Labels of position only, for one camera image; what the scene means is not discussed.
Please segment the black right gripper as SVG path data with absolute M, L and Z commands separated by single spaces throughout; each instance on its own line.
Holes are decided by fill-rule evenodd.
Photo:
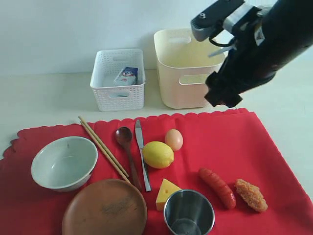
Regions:
M 213 107 L 237 106 L 242 101 L 241 93 L 268 83 L 276 75 L 276 38 L 266 37 L 260 45 L 252 36 L 232 42 L 235 48 L 228 52 L 219 71 L 206 80 L 209 91 L 204 98 Z

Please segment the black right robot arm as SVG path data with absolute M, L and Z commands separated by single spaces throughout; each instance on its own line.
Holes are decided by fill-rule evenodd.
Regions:
M 313 44 L 313 3 L 309 0 L 278 0 L 263 16 L 253 10 L 224 29 L 235 39 L 235 47 L 218 72 L 206 80 L 205 99 L 213 106 L 229 108 L 240 96 L 271 81 L 276 73 Z

